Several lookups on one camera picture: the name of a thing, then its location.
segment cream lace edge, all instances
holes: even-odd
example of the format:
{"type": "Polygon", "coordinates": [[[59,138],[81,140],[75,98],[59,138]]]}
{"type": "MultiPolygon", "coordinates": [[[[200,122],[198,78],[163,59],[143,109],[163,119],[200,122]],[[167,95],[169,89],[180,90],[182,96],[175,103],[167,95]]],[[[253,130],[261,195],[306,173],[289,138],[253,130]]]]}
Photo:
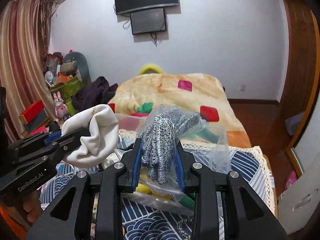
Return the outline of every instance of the cream lace edge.
{"type": "MultiPolygon", "coordinates": [[[[136,131],[127,131],[124,129],[120,129],[119,134],[121,135],[121,137],[131,139],[131,140],[135,140],[135,137],[136,137],[136,131]]],[[[214,143],[189,141],[184,139],[181,140],[181,144],[183,148],[191,149],[191,150],[210,150],[211,148],[216,146],[214,143]]],[[[255,146],[253,148],[243,149],[243,148],[229,146],[229,149],[249,152],[259,162],[259,166],[263,171],[263,176],[266,182],[266,192],[267,192],[266,205],[271,210],[271,212],[275,214],[275,199],[274,199],[274,194],[273,194],[273,189],[272,189],[272,184],[270,179],[271,172],[270,172],[270,169],[268,168],[266,159],[263,157],[261,148],[259,146],[255,146]]]]}

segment gray knit fabric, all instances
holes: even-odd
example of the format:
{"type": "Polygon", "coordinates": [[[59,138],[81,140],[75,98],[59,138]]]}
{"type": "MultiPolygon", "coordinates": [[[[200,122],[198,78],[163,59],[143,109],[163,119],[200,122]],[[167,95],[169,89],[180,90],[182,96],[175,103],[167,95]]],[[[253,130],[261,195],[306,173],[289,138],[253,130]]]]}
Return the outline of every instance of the gray knit fabric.
{"type": "Polygon", "coordinates": [[[141,164],[149,168],[148,178],[164,184],[168,180],[174,156],[175,139],[197,125],[200,114],[183,112],[179,107],[155,115],[153,123],[138,134],[142,138],[141,164]]]}

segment beige blanket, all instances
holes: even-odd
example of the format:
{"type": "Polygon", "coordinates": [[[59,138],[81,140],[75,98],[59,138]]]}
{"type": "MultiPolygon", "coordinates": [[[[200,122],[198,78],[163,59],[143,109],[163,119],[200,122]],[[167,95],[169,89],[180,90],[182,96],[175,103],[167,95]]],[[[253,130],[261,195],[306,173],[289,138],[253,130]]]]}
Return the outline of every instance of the beige blanket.
{"type": "Polygon", "coordinates": [[[219,121],[210,122],[209,127],[222,126],[227,131],[230,146],[251,147],[247,133],[236,118],[220,81],[210,75],[194,74],[144,74],[120,85],[115,97],[109,103],[115,103],[119,114],[132,114],[144,103],[180,106],[184,109],[200,112],[200,106],[215,107],[219,121]],[[178,88],[179,80],[192,83],[192,91],[178,88]]]}

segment silver bolt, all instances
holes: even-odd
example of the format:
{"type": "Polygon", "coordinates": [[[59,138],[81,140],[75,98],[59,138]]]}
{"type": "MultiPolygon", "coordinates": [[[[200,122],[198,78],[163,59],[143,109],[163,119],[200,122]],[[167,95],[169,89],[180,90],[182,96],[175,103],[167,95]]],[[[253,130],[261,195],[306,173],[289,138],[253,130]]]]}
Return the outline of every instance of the silver bolt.
{"type": "Polygon", "coordinates": [[[124,166],[123,163],[115,163],[116,169],[121,169],[123,166],[124,166]]]}
{"type": "Polygon", "coordinates": [[[87,173],[85,171],[79,171],[77,173],[78,178],[84,178],[85,176],[87,176],[87,173]]]}
{"type": "Polygon", "coordinates": [[[230,176],[233,177],[233,178],[237,178],[237,177],[239,177],[239,173],[236,172],[236,171],[231,171],[230,172],[230,176]]]}
{"type": "Polygon", "coordinates": [[[195,169],[201,169],[202,168],[202,164],[201,163],[194,163],[192,165],[195,169]]]}

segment bed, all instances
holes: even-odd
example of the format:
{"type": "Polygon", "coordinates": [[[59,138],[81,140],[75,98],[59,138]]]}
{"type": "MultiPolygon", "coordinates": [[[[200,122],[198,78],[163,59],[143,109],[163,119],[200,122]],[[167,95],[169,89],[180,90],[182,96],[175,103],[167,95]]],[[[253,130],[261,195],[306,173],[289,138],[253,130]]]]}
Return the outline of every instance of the bed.
{"type": "MultiPolygon", "coordinates": [[[[144,103],[152,103],[153,108],[160,104],[180,106],[184,109],[200,112],[207,120],[206,129],[210,133],[215,127],[226,129],[231,168],[238,171],[252,188],[258,193],[270,210],[276,214],[274,191],[271,183],[271,171],[268,161],[264,158],[259,146],[251,147],[247,133],[241,122],[236,118],[227,100],[220,81],[212,76],[197,74],[144,74],[123,83],[110,101],[118,114],[134,114],[144,103]]],[[[133,129],[120,126],[121,146],[127,148],[134,142],[136,125],[133,129]]],[[[211,137],[196,135],[181,140],[184,150],[197,155],[204,154],[215,146],[211,137]]],[[[63,174],[72,174],[69,164],[60,167],[63,174]]],[[[68,182],[65,176],[57,175],[42,192],[41,203],[45,207],[68,182]]],[[[179,233],[178,223],[190,218],[192,212],[172,212],[172,210],[157,209],[143,202],[122,198],[122,222],[124,239],[148,239],[150,233],[157,239],[185,239],[179,233]]],[[[223,236],[223,217],[219,218],[220,239],[223,236]]],[[[184,224],[187,234],[191,233],[191,225],[184,224]]]]}

